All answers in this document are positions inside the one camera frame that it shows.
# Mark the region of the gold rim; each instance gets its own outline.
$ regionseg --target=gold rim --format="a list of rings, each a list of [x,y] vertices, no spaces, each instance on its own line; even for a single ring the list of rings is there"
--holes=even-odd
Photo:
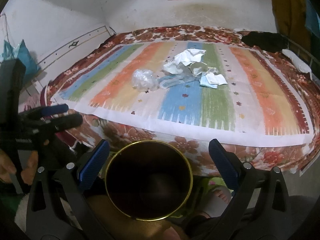
[[[192,185],[193,185],[193,174],[192,174],[192,169],[191,169],[191,165],[188,161],[188,159],[183,155],[183,153],[181,151],[179,151],[176,147],[170,145],[169,143],[166,143],[166,142],[162,142],[162,141],[158,141],[158,140],[145,140],[145,141],[138,141],[138,142],[134,142],[134,143],[131,143],[129,145],[127,145],[126,147],[123,147],[120,151],[118,151],[115,155],[113,155],[113,157],[111,158],[110,162],[108,163],[107,165],[107,168],[106,168],[106,175],[105,175],[105,178],[104,178],[104,185],[105,185],[105,188],[106,188],[106,191],[107,191],[107,194],[108,194],[108,197],[110,199],[110,201],[112,202],[112,204],[117,208],[117,210],[119,210],[122,214],[126,215],[127,217],[130,217],[132,218],[132,216],[124,213],[123,211],[121,211],[112,201],[110,195],[109,195],[109,192],[108,192],[108,189],[107,189],[107,174],[108,174],[108,169],[109,169],[109,166],[110,164],[112,163],[112,161],[114,160],[114,158],[116,158],[121,152],[123,152],[125,149],[127,149],[128,147],[130,147],[131,145],[134,145],[134,144],[138,144],[138,143],[144,143],[144,142],[158,142],[158,143],[161,143],[161,144],[164,144],[164,145],[167,145],[169,147],[171,147],[172,149],[174,149],[177,153],[180,154],[180,156],[183,158],[183,160],[185,161],[185,163],[187,164],[188,168],[189,168],[189,176],[190,176],[190,187],[189,187],[189,190],[188,190],[188,194],[186,195],[184,201],[181,203],[181,205],[176,208],[173,212],[171,212],[170,214],[164,216],[164,217],[159,217],[159,218],[154,218],[154,219],[141,219],[141,218],[136,218],[136,220],[141,220],[141,221],[156,221],[156,220],[161,220],[161,219],[164,219],[164,218],[167,218],[167,217],[170,217],[172,214],[174,214],[175,212],[177,212],[188,200],[188,198],[190,197],[190,194],[191,194],[191,190],[192,190]]]

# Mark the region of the white wall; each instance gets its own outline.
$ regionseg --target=white wall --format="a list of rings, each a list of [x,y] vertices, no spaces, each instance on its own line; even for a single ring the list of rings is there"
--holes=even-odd
[[[193,24],[276,32],[271,0],[101,0],[117,32]]]
[[[9,41],[22,39],[37,62],[60,46],[105,25],[99,0],[9,0],[2,13],[7,16]],[[0,19],[0,53],[6,37]]]

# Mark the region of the bed sheet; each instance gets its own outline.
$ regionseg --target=bed sheet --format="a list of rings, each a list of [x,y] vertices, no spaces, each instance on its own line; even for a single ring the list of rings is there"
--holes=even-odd
[[[218,174],[207,150],[212,138],[256,168],[295,172],[319,149],[319,88],[282,54],[248,48],[242,34],[180,25],[113,36],[51,82],[47,102],[83,114],[84,124],[69,131],[80,141],[94,146],[105,138],[119,150],[162,140],[186,155],[195,175]],[[195,81],[143,93],[131,87],[137,68],[170,78],[162,65],[186,48],[205,49],[203,62],[228,85],[214,90]]]

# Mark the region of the metal bolt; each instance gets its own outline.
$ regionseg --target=metal bolt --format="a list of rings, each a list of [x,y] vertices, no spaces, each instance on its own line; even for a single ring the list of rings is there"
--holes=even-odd
[[[67,167],[68,170],[71,170],[71,169],[74,168],[74,166],[75,166],[74,163],[68,163],[66,167]]]
[[[281,170],[280,170],[279,167],[274,167],[274,168],[273,168],[273,171],[274,171],[275,173],[280,173]]]
[[[252,165],[250,163],[244,163],[243,164],[244,168],[246,168],[247,170],[251,169]]]
[[[43,172],[43,171],[44,171],[44,167],[41,166],[41,167],[38,168],[38,172],[39,172],[39,173],[41,173],[41,172]]]

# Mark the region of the brown curtain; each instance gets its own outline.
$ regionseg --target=brown curtain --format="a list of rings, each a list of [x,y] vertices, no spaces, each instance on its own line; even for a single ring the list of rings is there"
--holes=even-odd
[[[295,41],[310,52],[310,33],[305,28],[305,0],[272,0],[272,8],[276,18],[278,32]],[[297,53],[297,47],[290,47]],[[301,53],[306,60],[308,56]]]

